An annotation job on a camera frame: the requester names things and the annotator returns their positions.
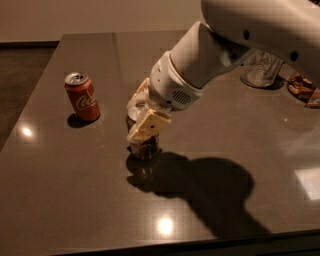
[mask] table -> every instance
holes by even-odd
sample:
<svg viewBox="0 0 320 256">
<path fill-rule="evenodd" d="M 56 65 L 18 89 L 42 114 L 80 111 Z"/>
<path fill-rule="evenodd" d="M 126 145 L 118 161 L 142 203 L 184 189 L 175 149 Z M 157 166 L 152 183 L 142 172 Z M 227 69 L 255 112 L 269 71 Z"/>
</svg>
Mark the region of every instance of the table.
<svg viewBox="0 0 320 256">
<path fill-rule="evenodd" d="M 173 113 L 159 158 L 130 156 L 127 101 L 183 34 L 63 36 L 0 154 L 1 255 L 320 228 L 319 188 L 312 187 L 320 172 L 319 110 L 305 108 L 279 81 L 274 90 L 245 86 L 244 67 L 210 81 L 198 102 Z M 63 85 L 72 71 L 90 75 L 102 113 L 81 128 L 68 124 L 73 111 Z"/>
</svg>

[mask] soda can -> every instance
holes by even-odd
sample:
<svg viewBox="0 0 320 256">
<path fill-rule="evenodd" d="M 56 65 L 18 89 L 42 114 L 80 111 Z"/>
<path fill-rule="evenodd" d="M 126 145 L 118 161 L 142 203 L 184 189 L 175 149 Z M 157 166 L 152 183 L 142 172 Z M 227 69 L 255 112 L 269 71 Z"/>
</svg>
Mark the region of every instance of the soda can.
<svg viewBox="0 0 320 256">
<path fill-rule="evenodd" d="M 66 89 L 77 117 L 85 122 L 99 118 L 100 109 L 94 96 L 93 83 L 84 72 L 72 72 L 65 78 Z"/>
</svg>

